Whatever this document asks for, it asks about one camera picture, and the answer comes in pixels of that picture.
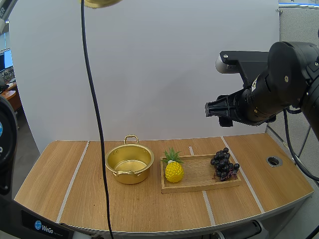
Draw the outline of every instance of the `wooden tray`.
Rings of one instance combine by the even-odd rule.
[[[210,164],[213,156],[214,154],[180,156],[184,162],[182,164],[184,177],[177,183],[167,181],[164,175],[167,164],[161,161],[161,193],[185,193],[239,186],[241,179],[238,175],[236,179],[231,177],[224,182],[214,179],[215,168]]]

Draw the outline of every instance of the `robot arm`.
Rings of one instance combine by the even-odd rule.
[[[8,20],[9,15],[17,1],[18,0],[2,0],[0,2],[0,35],[5,27],[5,21]]]
[[[319,49],[305,42],[277,42],[268,52],[223,51],[222,73],[240,73],[243,89],[206,103],[206,117],[261,125],[292,105],[301,108],[319,138]]]

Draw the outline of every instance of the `white backdrop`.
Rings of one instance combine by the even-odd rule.
[[[123,0],[86,8],[86,32],[105,140],[264,132],[206,118],[206,102],[242,88],[222,75],[222,50],[268,51],[279,40],[277,0]],[[18,1],[10,40],[22,105],[42,152],[54,140],[98,140],[78,0]]]

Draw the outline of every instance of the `wooden table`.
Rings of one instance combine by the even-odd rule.
[[[105,142],[106,151],[122,141]],[[212,232],[217,228],[271,216],[291,208],[313,189],[291,159],[266,133],[180,140],[140,141],[155,155],[150,176],[124,185],[107,171],[112,230],[118,235],[168,236]],[[107,230],[100,143],[55,141],[30,171],[15,200],[58,223]],[[162,194],[160,157],[173,147],[181,155],[211,154],[230,148],[241,165],[242,184],[203,192]],[[278,156],[283,165],[270,167]]]
[[[6,100],[10,100],[12,97],[15,96],[15,91],[4,91],[1,93],[1,95],[6,99]]]
[[[10,86],[5,89],[5,91],[2,92],[1,95],[9,101],[14,111],[17,111],[20,107],[22,107],[16,82],[10,83]]]

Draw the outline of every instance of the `yellow pineapple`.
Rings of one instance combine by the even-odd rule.
[[[181,166],[181,163],[183,162],[180,160],[178,153],[180,152],[175,153],[173,148],[169,149],[169,154],[165,150],[164,154],[166,159],[162,160],[163,162],[167,163],[165,177],[171,183],[176,183],[182,180],[184,176],[184,170]]]

